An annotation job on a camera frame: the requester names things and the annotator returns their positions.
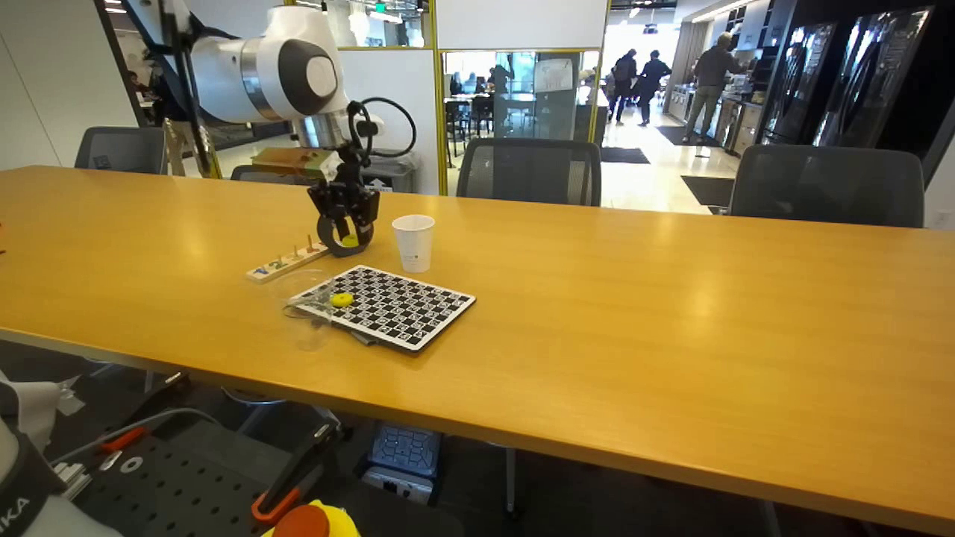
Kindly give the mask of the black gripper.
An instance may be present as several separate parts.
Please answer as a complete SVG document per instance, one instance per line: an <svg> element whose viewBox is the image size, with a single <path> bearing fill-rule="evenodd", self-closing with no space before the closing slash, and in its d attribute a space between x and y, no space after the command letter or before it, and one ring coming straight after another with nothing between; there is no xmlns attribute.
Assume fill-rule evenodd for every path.
<svg viewBox="0 0 955 537"><path fill-rule="evenodd" d="M360 152L344 147L320 164L320 179L307 185L320 213L317 237L332 256L344 256L340 244L355 244L360 255L374 241L378 191L360 179L365 164Z"/></svg>

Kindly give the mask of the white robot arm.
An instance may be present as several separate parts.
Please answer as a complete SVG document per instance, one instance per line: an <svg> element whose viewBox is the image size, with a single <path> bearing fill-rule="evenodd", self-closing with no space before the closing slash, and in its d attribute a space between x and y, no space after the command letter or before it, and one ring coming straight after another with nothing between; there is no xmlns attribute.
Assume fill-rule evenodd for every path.
<svg viewBox="0 0 955 537"><path fill-rule="evenodd" d="M293 122L325 116L338 131L332 170L307 185L317 240L332 256L360 255L378 219L378 191L365 179L375 155L371 106L346 98L328 18L313 7L271 7L261 36L207 24L190 0L122 0L162 61L162 80L184 119Z"/></svg>

